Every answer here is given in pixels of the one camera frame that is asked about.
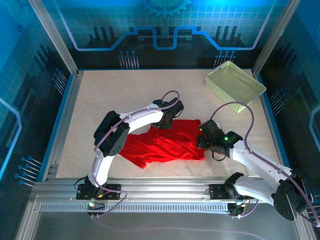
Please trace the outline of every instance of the gear graphic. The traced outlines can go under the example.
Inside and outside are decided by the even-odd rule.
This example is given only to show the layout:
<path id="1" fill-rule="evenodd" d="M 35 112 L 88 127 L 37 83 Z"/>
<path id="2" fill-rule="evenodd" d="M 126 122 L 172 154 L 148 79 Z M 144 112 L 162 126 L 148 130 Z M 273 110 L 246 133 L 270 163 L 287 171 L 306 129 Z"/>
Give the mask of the gear graphic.
<path id="1" fill-rule="evenodd" d="M 191 4 L 190 0 L 143 0 L 144 10 L 149 10 L 151 14 L 164 18 L 174 14 L 180 14 L 181 10 L 186 10 L 186 5 Z"/>
<path id="2" fill-rule="evenodd" d="M 28 18 L 30 8 L 28 0 L 1 0 L 0 6 L 6 8 L 18 24 L 22 24 Z"/>

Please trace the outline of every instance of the table surface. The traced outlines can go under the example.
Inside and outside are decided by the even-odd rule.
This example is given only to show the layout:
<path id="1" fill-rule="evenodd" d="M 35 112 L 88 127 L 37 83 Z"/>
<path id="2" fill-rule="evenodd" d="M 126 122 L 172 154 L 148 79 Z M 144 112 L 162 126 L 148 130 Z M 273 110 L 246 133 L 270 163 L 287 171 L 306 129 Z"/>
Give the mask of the table surface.
<path id="1" fill-rule="evenodd" d="M 210 69 L 171 70 L 93 70 L 85 71 L 73 110 L 70 126 L 59 163 L 57 178 L 80 178 L 90 173 L 95 157 L 93 134 L 106 113 L 128 113 L 161 99 L 169 90 L 177 90 L 184 105 L 178 119 L 208 120 L 213 111 L 224 102 L 205 86 Z M 261 100 L 250 104 L 255 122 L 248 142 L 267 157 L 279 163 Z M 241 136 L 251 123 L 247 109 L 236 113 L 229 106 L 214 117 L 224 132 L 233 131 Z M 132 132 L 147 132 L 149 126 Z M 212 159 L 205 152 L 205 160 L 174 160 L 148 163 L 142 169 L 119 154 L 113 159 L 109 177 L 229 177 L 235 172 L 247 176 L 257 174 L 244 165 L 226 157 L 224 161 Z"/>

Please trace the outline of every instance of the red cloth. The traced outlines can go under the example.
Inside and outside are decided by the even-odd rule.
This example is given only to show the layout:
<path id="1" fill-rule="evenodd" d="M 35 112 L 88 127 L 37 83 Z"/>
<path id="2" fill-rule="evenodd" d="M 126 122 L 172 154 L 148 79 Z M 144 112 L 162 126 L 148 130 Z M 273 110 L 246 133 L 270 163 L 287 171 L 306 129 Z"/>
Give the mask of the red cloth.
<path id="1" fill-rule="evenodd" d="M 140 135 L 129 134 L 120 155 L 140 168 L 147 163 L 180 160 L 204 160 L 204 149 L 197 148 L 200 120 L 173 120 L 171 129 L 150 127 Z"/>

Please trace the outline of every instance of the plastic basket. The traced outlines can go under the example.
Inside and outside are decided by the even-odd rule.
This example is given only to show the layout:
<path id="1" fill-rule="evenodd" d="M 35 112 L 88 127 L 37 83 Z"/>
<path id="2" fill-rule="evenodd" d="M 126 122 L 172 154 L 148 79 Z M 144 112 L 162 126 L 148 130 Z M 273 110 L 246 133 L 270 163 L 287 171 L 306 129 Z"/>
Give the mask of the plastic basket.
<path id="1" fill-rule="evenodd" d="M 239 101 L 247 105 L 267 90 L 264 85 L 231 61 L 226 61 L 210 72 L 205 78 L 205 85 L 225 103 Z M 229 106 L 237 113 L 246 108 L 240 104 Z"/>

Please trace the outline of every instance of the white arm segment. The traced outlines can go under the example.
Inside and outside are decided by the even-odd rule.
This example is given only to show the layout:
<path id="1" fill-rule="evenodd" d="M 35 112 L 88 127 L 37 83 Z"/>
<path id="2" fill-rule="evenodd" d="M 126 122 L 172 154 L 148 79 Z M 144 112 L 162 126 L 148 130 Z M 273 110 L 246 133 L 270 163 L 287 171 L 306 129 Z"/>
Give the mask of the white arm segment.
<path id="1" fill-rule="evenodd" d="M 270 163 L 281 168 L 288 175 L 291 175 L 291 168 L 276 163 L 251 146 L 249 147 L 251 152 L 255 152 L 264 159 L 268 160 Z M 251 177 L 241 176 L 234 184 L 236 191 L 240 195 L 250 196 L 273 205 L 274 200 L 271 197 L 271 194 L 276 193 L 277 188 L 280 185 L 279 181 L 286 180 L 287 178 L 275 170 L 272 166 L 251 154 L 247 150 L 243 140 L 238 141 L 236 144 L 234 144 L 234 148 L 230 149 L 230 157 L 253 170 L 263 179 L 257 180 Z"/>
<path id="2" fill-rule="evenodd" d="M 150 104 L 147 107 L 144 107 L 142 109 L 152 109 L 152 108 L 158 108 L 159 106 L 157 106 L 156 104 Z M 132 114 L 132 112 L 128 112 L 128 113 L 121 113 L 120 114 L 120 118 L 124 119 L 126 116 Z M 130 130 L 129 133 L 131 133 L 132 131 L 141 128 L 145 125 L 149 125 L 152 123 L 157 123 L 161 120 L 162 116 L 163 116 L 163 112 L 161 110 L 150 110 L 148 112 L 145 113 L 141 113 L 138 115 L 134 115 L 133 117 L 130 117 L 128 120 L 124 121 L 125 123 L 129 124 Z M 101 159 L 98 161 L 97 167 L 96 167 L 96 180 L 100 185 L 103 185 L 104 183 L 107 182 L 108 180 L 108 172 L 109 169 L 111 167 L 111 163 L 112 160 L 114 159 L 115 156 L 106 156 L 103 157 L 103 155 L 101 154 Z M 92 176 L 92 172 L 88 174 L 89 180 L 90 182 L 97 186 L 98 185 L 95 183 L 93 176 Z"/>

